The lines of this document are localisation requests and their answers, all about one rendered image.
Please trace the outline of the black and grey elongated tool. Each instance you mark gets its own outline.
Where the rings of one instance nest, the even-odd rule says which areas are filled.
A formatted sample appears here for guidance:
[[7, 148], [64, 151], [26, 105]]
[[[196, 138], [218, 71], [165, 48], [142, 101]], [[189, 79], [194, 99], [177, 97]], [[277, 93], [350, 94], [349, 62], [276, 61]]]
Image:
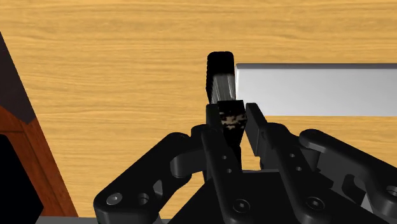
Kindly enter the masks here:
[[244, 102], [236, 97], [235, 63], [232, 52], [211, 52], [207, 56], [205, 90], [209, 103], [218, 107], [220, 125], [229, 147], [240, 159], [240, 144], [247, 116]]

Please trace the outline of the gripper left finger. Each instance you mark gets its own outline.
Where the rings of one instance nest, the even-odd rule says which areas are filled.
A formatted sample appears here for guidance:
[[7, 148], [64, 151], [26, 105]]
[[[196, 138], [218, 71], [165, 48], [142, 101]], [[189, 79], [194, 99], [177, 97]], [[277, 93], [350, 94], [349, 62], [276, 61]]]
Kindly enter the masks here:
[[98, 224], [153, 224], [167, 201], [194, 173], [206, 177], [204, 127], [192, 127], [190, 135], [166, 135], [101, 190], [93, 202]]

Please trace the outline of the red-brown wooden cabinet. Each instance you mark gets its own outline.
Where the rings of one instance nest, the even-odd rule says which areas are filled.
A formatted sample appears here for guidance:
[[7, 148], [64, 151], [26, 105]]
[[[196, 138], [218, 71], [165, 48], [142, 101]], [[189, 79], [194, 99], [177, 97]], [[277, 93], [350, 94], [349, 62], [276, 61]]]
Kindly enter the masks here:
[[77, 215], [0, 33], [0, 224]]

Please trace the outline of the white flat box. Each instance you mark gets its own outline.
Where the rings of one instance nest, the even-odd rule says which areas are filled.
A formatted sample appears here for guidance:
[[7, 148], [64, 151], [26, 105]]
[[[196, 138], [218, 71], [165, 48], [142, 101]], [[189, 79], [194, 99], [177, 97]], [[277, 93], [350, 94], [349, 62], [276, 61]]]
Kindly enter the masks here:
[[397, 116], [397, 64], [244, 64], [237, 98], [270, 116]]

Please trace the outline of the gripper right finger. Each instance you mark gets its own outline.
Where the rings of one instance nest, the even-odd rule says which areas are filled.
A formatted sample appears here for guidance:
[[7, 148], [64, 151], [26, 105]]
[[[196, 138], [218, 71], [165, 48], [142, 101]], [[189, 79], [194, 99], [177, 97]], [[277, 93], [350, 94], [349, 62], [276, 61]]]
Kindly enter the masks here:
[[277, 171], [297, 224], [397, 224], [397, 168], [320, 130], [292, 134], [246, 104], [260, 167]]

